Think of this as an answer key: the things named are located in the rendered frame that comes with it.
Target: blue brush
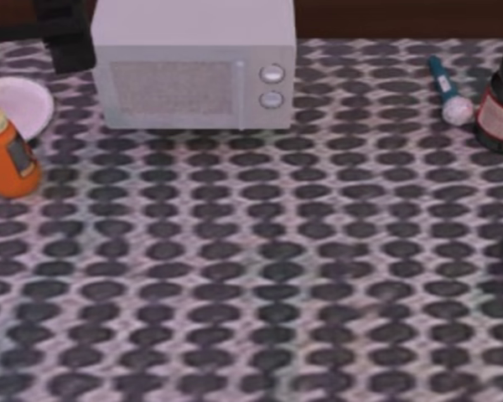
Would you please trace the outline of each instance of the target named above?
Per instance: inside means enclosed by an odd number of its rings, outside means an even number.
[[[442,97],[443,119],[453,126],[462,126],[469,122],[474,114],[471,100],[460,95],[456,85],[447,74],[447,70],[443,67],[442,61],[437,56],[430,56],[428,65]]]

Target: microwave handle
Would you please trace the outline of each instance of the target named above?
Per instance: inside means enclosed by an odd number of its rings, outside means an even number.
[[[238,109],[238,128],[244,130],[244,62],[239,60],[236,62],[236,85],[237,85],[237,109]]]

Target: brush head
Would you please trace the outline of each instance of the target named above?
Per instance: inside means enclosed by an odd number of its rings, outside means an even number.
[[[473,118],[474,107],[471,100],[463,96],[454,96],[445,102],[442,109],[443,119],[453,125],[462,126]]]

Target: brown background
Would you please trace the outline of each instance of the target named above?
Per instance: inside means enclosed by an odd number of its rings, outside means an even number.
[[[96,0],[86,0],[90,15],[95,3]],[[303,39],[503,38],[503,0],[294,0],[294,3],[298,37]],[[31,0],[0,0],[0,25],[33,20]]]

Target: orange bottle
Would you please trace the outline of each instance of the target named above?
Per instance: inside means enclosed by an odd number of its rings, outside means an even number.
[[[22,197],[39,185],[41,167],[17,128],[0,110],[0,195]]]

